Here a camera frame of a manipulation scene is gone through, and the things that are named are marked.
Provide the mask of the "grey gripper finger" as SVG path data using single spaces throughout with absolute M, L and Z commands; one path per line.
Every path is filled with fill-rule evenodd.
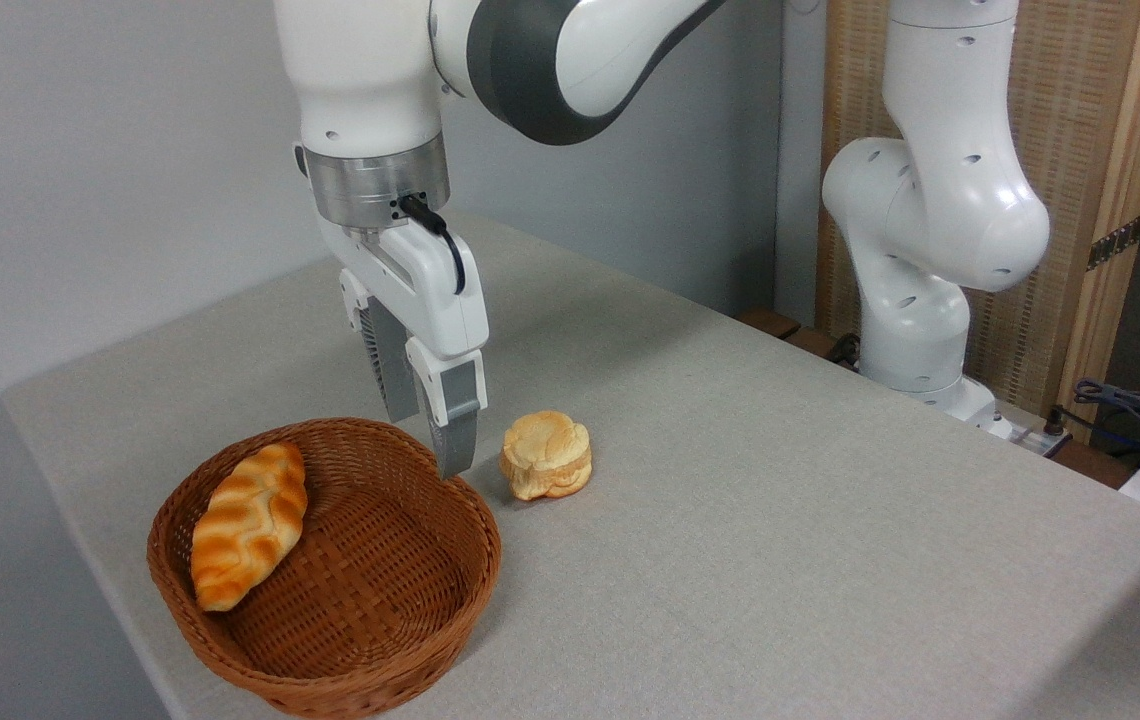
M 482 352 L 442 359 L 410 338 L 406 355 L 427 416 L 439 478 L 454 478 L 473 465 L 478 415 L 488 407 Z
M 347 314 L 355 332 L 359 332 L 369 357 L 378 392 L 391 423 L 404 422 L 420 414 L 413 369 L 407 363 L 407 332 L 378 297 L 364 284 L 342 269 L 340 287 Z

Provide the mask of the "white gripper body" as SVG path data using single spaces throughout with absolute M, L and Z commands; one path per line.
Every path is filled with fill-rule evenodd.
M 349 228 L 319 218 L 320 236 L 355 283 L 378 298 L 407 332 L 434 355 L 451 359 L 483 347 L 489 324 L 480 275 L 469 243 L 456 240 L 464 265 L 464 291 L 447 243 L 422 224 L 381 229 Z

